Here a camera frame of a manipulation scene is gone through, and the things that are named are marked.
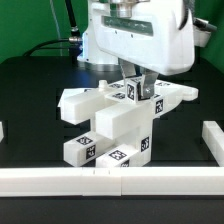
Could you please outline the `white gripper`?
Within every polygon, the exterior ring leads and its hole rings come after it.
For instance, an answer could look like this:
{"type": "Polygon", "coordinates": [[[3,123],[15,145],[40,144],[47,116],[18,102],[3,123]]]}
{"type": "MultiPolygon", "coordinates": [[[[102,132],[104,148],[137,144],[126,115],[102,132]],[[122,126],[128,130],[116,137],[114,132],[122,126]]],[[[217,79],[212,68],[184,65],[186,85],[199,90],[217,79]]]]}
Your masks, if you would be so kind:
{"type": "Polygon", "coordinates": [[[115,2],[88,0],[87,60],[99,65],[119,61],[124,80],[136,75],[133,64],[144,67],[138,99],[150,99],[158,73],[178,74],[193,65],[191,11],[184,0],[137,0],[129,2],[125,17],[118,17],[111,14],[115,2]]]}

